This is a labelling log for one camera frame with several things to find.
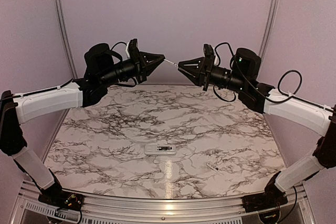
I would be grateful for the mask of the white remote control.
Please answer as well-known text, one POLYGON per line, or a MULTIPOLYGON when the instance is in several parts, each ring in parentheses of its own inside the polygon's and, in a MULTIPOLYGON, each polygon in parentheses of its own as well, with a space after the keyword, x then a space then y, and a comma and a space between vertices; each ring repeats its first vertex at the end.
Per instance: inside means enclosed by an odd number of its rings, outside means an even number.
POLYGON ((174 145, 146 145, 144 149, 145 155, 175 155, 176 148, 174 145))

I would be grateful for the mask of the white battery cover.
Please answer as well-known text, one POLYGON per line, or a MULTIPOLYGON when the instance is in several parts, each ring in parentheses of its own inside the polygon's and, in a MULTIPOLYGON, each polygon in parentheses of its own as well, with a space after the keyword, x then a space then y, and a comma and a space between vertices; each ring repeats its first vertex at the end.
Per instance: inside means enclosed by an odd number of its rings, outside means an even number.
POLYGON ((206 165, 207 165, 210 169, 212 169, 212 170, 214 170, 214 171, 219 171, 219 168, 218 168, 215 164, 213 164, 213 163, 211 163, 211 162, 207 162, 206 165))

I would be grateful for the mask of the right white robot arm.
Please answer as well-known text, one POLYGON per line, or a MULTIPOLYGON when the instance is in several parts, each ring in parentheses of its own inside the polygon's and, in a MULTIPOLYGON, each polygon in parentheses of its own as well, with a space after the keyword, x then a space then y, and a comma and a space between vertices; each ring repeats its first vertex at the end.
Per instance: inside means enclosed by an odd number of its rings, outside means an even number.
POLYGON ((178 63, 178 70, 194 85, 209 85, 237 93, 238 99, 250 110, 279 116, 316 132, 320 139, 316 149, 272 177, 260 203, 271 207, 289 188, 309 179, 319 171, 335 167, 335 108, 284 93, 279 87, 256 80, 261 58, 253 51, 238 48, 232 53, 230 69, 215 65, 216 49, 204 45, 204 56, 178 63))

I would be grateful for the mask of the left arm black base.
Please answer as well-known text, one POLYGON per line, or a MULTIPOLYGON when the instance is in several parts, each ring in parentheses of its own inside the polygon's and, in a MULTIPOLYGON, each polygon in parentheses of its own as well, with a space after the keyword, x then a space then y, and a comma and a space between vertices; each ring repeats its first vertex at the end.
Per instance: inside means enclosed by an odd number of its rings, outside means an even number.
POLYGON ((51 173, 54 183, 47 189, 40 188, 38 201, 60 209, 69 209, 80 211, 82 208, 84 196, 79 193, 73 193, 63 190, 59 180, 51 173))

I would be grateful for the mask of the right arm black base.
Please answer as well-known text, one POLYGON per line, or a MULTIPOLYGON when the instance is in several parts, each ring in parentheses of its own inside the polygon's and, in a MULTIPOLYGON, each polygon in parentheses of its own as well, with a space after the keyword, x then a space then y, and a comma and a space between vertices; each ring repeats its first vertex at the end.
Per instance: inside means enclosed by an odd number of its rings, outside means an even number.
POLYGON ((263 193, 256 193, 242 197, 243 208, 246 212, 265 210, 279 207, 288 203, 287 196, 275 185, 280 172, 273 175, 267 183, 263 193))

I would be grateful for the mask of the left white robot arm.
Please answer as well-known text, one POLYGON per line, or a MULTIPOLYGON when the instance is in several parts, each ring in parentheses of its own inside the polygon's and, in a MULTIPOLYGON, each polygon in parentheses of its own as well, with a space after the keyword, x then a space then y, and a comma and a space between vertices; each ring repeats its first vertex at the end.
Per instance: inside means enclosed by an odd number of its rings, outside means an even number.
POLYGON ((141 84, 165 59, 162 54, 140 51, 137 39, 126 43, 125 50, 127 59, 108 44, 97 44, 84 55, 87 68, 83 78, 29 93, 2 93, 1 151, 12 157, 56 206, 66 202, 66 193, 56 176, 28 148, 21 125, 53 112, 95 105, 108 93, 110 86, 124 86, 130 79, 141 84))

